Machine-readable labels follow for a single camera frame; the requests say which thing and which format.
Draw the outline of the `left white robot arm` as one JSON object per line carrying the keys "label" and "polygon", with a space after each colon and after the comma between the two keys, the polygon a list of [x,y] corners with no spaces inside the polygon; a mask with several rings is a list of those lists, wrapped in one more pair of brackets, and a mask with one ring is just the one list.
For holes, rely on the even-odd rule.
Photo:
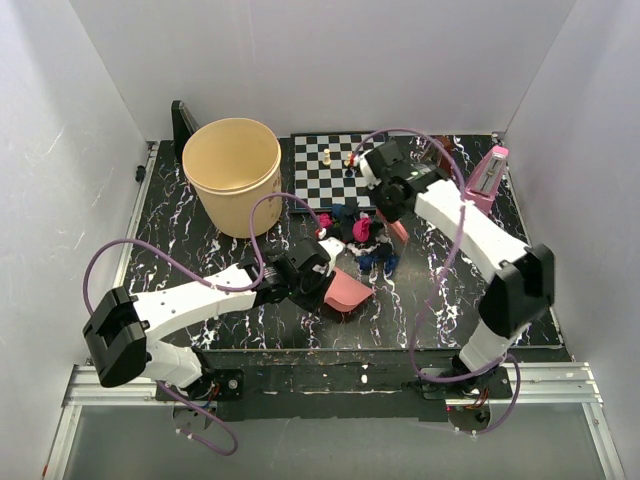
{"label": "left white robot arm", "polygon": [[307,238],[263,263],[245,259],[200,281],[136,295],[110,290],[83,328],[100,384],[113,388],[143,377],[167,382],[190,399],[205,398],[212,368],[201,353],[168,344],[166,337],[212,317],[284,300],[313,311],[324,301],[343,249],[333,238]]}

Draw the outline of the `pink hand brush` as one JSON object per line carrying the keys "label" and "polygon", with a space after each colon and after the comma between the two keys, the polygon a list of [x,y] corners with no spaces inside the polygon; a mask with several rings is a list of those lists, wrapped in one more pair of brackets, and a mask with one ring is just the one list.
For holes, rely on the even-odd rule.
{"label": "pink hand brush", "polygon": [[400,221],[389,222],[379,210],[376,210],[376,215],[382,220],[396,241],[402,245],[406,245],[409,242],[409,234]]}

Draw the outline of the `pink dustpan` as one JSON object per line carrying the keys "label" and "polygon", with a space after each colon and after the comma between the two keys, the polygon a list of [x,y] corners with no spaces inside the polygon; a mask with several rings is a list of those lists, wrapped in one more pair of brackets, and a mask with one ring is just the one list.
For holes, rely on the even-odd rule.
{"label": "pink dustpan", "polygon": [[349,313],[373,295],[373,290],[346,274],[339,268],[334,269],[335,276],[324,297],[324,303],[332,309]]}

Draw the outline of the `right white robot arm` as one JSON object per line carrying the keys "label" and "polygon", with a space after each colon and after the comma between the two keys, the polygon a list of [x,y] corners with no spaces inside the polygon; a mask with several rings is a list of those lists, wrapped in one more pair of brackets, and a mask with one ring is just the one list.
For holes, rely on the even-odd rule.
{"label": "right white robot arm", "polygon": [[418,374],[426,382],[453,384],[464,397],[479,395],[489,384],[487,371],[504,361],[522,332],[553,305],[553,252],[509,235],[465,199],[461,179],[448,178],[436,166],[411,163],[393,140],[354,154],[352,162],[388,223],[407,213],[428,221],[452,240],[450,253],[463,253],[486,281],[478,324],[455,357],[451,376]]}

